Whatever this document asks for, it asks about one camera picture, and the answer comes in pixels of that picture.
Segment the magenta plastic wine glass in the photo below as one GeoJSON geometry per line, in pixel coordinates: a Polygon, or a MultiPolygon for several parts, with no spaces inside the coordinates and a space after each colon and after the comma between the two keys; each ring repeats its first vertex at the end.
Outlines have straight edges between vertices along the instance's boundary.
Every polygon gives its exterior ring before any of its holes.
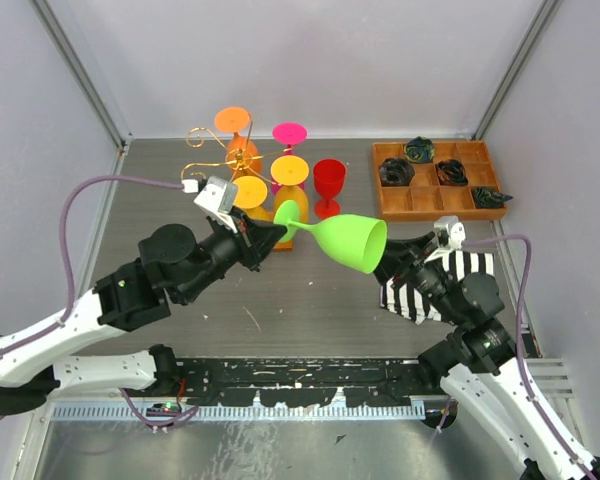
{"type": "MultiPolygon", "coordinates": [[[[287,148],[285,149],[285,151],[283,152],[283,154],[281,156],[295,155],[293,153],[292,149],[295,146],[301,144],[306,139],[307,130],[305,129],[304,126],[302,126],[298,123],[293,123],[293,122],[282,123],[282,124],[277,125],[273,129],[273,137],[277,142],[287,146],[287,148]]],[[[272,176],[271,176],[271,188],[272,188],[273,195],[275,195],[275,193],[279,189],[279,186],[273,181],[272,176]]]]}

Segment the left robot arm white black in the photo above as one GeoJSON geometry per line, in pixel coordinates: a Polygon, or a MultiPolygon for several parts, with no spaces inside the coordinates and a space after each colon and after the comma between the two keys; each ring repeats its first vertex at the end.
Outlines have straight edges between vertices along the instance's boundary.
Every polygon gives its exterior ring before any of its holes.
{"type": "Polygon", "coordinates": [[[287,232],[239,209],[231,218],[234,227],[212,221],[212,232],[202,241],[184,225],[160,227],[140,241],[137,259],[98,280],[67,310],[0,336],[0,416],[32,411],[60,392],[174,393],[181,373],[169,347],[108,357],[77,353],[169,317],[171,305],[193,303],[236,264],[258,270],[287,232]]]}

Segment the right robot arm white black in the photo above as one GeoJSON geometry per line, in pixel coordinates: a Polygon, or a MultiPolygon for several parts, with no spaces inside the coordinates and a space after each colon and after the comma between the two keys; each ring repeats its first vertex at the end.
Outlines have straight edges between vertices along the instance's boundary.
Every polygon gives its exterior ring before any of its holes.
{"type": "Polygon", "coordinates": [[[523,479],[600,479],[600,456],[570,432],[533,380],[504,308],[489,253],[438,246],[433,234],[390,240],[374,271],[383,307],[453,326],[419,355],[418,379],[457,400],[508,455],[523,479]]]}

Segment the gold wire wine glass rack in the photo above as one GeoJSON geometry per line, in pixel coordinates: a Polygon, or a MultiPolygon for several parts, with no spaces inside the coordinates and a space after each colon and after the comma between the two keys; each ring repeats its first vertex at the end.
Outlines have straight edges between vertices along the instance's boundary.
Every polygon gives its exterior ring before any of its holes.
{"type": "Polygon", "coordinates": [[[200,169],[226,168],[230,182],[238,187],[235,205],[254,220],[271,221],[287,200],[299,208],[300,217],[308,219],[308,198],[303,190],[309,176],[308,163],[293,153],[293,148],[307,136],[306,129],[295,123],[282,123],[273,130],[274,139],[283,148],[261,154],[251,139],[253,120],[242,107],[227,107],[219,111],[214,127],[195,127],[185,141],[192,149],[205,144],[209,135],[223,150],[220,162],[193,162],[181,170],[181,178],[189,180],[202,175],[200,169]]]}

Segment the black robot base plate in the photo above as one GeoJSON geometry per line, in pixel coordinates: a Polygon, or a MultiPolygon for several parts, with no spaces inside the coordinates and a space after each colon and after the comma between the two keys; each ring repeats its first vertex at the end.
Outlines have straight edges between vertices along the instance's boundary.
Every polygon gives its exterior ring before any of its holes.
{"type": "Polygon", "coordinates": [[[338,394],[348,408],[394,407],[445,396],[424,383],[415,360],[399,358],[179,358],[168,388],[128,391],[132,398],[178,393],[200,407],[325,407],[338,394]]]}

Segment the green plastic wine glass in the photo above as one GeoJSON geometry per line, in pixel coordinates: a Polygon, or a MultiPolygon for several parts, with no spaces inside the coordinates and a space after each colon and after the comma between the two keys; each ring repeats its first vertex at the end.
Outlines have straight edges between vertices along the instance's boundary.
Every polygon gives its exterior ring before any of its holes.
{"type": "Polygon", "coordinates": [[[292,240],[298,231],[308,232],[330,259],[364,274],[379,265],[388,239],[387,223],[374,217],[339,214],[315,224],[302,223],[293,200],[277,209],[273,222],[287,230],[281,242],[292,240]]]}

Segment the yellow wine glass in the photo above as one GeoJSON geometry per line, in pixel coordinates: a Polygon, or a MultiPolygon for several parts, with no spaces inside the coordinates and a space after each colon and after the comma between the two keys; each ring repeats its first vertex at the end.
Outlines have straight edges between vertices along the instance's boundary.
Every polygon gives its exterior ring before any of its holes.
{"type": "Polygon", "coordinates": [[[254,220],[270,221],[271,213],[264,208],[268,197],[268,187],[265,182],[256,176],[242,176],[233,181],[238,188],[234,205],[243,210],[248,217],[254,220]]]}
{"type": "Polygon", "coordinates": [[[287,200],[297,203],[300,210],[300,221],[309,221],[309,199],[302,184],[309,176],[309,165],[296,155],[283,155],[271,165],[270,173],[273,181],[279,186],[274,195],[274,211],[287,200]]]}

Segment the orange plastic wine glass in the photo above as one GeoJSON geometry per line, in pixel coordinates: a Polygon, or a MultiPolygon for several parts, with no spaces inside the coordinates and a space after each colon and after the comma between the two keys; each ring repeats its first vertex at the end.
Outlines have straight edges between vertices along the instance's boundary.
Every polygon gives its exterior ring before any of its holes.
{"type": "Polygon", "coordinates": [[[243,135],[243,131],[252,126],[250,113],[243,107],[226,107],[216,114],[214,125],[219,132],[231,135],[225,157],[231,172],[236,177],[259,174],[262,166],[258,149],[243,135]]]}

